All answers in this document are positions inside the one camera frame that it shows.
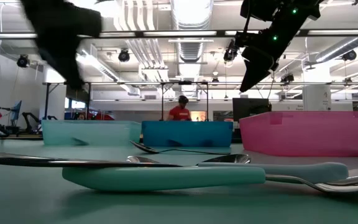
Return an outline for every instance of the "teal handle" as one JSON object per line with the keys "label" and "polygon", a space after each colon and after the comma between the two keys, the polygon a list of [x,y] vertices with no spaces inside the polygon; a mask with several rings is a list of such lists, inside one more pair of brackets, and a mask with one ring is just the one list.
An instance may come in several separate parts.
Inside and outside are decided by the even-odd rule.
{"label": "teal handle", "polygon": [[63,168],[63,178],[102,191],[143,192],[220,185],[263,184],[265,171],[255,167]]}
{"label": "teal handle", "polygon": [[312,184],[327,183],[344,180],[349,177],[345,164],[324,162],[312,165],[271,165],[271,164],[235,164],[226,162],[204,162],[200,167],[258,167],[263,168],[266,174],[289,175],[299,177]]}

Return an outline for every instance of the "pink bin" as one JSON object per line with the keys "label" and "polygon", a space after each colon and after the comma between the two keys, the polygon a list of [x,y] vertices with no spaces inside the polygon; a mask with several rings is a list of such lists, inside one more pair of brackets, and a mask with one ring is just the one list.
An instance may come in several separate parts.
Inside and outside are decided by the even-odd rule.
{"label": "pink bin", "polygon": [[240,119],[244,149],[273,156],[358,157],[358,112],[269,112]]}

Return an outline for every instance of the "desk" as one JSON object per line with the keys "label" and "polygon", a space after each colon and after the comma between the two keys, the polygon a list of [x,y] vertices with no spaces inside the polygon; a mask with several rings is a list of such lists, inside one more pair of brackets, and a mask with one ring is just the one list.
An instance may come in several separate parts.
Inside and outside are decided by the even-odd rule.
{"label": "desk", "polygon": [[[233,153],[242,152],[240,144]],[[42,141],[0,141],[0,152],[34,156],[124,161],[149,156],[160,162],[194,165],[215,156],[145,155],[128,147],[44,147]],[[247,152],[253,163],[310,164],[358,158],[286,158]],[[106,194],[62,179],[61,168],[0,166],[0,223],[358,223],[358,198],[329,198],[304,185],[266,183],[171,190],[147,194]]]}

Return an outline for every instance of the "ceiling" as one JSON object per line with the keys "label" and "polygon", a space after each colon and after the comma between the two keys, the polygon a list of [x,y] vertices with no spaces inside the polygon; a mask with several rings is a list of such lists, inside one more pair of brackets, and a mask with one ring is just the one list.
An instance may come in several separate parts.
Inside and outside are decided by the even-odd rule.
{"label": "ceiling", "polygon": [[[339,2],[350,2],[340,0],[328,0],[323,3],[333,4]],[[172,30],[172,15],[171,11],[161,9],[162,6],[169,6],[169,1],[158,0],[154,1],[154,24],[158,30]],[[2,31],[3,32],[32,32],[32,28],[26,21],[20,5],[5,5],[1,10],[0,4],[0,31],[1,31],[1,18],[2,18]],[[189,14],[196,13],[191,11],[189,7]],[[317,21],[306,21],[303,25],[304,29],[355,29],[358,28],[358,5],[357,6],[329,6],[321,7],[321,18]],[[240,15],[240,5],[238,1],[215,1],[213,6],[213,13],[210,23],[210,29],[224,29],[224,30],[242,30],[246,20]],[[268,22],[258,21],[256,19],[250,20],[249,29],[264,29],[269,27]],[[113,20],[104,20],[105,31],[115,31]],[[287,64],[293,62],[293,58],[305,56],[308,53],[321,52],[324,49],[339,42],[345,37],[295,37],[291,44],[288,46],[285,55],[287,59],[280,60],[280,66],[277,71],[285,67]],[[218,77],[224,81],[227,77],[229,82],[240,82],[245,74],[246,67],[241,57],[234,60],[232,67],[226,68],[223,64],[223,52],[230,42],[230,38],[214,38],[213,42],[206,43],[202,62],[205,63],[201,66],[199,80],[211,80],[214,71],[218,72]],[[127,48],[125,40],[120,39],[94,39],[87,40],[86,44],[93,44],[98,49],[98,58],[106,63],[109,67],[115,70],[120,79],[125,81],[140,81],[138,75],[139,62],[131,54],[131,59],[128,62],[122,63],[118,61],[118,54],[122,48]],[[160,51],[162,52],[164,62],[168,66],[169,78],[175,78],[179,75],[178,72],[178,59],[175,44],[168,43],[168,39],[158,39]],[[4,40],[2,43],[4,51],[10,54],[36,54],[36,48],[31,40]],[[90,82],[104,82],[110,81],[104,75],[100,74],[97,69],[91,66],[83,67],[83,75],[87,81]],[[295,80],[302,80],[301,66],[295,67],[291,70],[295,76]],[[337,60],[331,66],[331,78],[333,80],[343,80],[347,75],[358,72],[358,57],[352,62],[347,62],[346,69],[344,62]],[[277,72],[276,79],[279,80],[284,72]],[[234,89],[236,86],[228,86],[227,88]],[[103,87],[110,90],[120,90],[118,86]],[[225,86],[218,86],[215,88],[225,88]]]}

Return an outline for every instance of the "blue bin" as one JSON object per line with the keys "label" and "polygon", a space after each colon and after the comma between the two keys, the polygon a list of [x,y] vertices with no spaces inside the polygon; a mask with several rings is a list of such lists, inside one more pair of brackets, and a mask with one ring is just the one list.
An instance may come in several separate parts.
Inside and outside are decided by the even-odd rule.
{"label": "blue bin", "polygon": [[233,122],[143,121],[142,131],[150,147],[229,147]]}
{"label": "blue bin", "polygon": [[142,126],[132,121],[42,121],[44,144],[72,146],[126,146],[139,141]]}

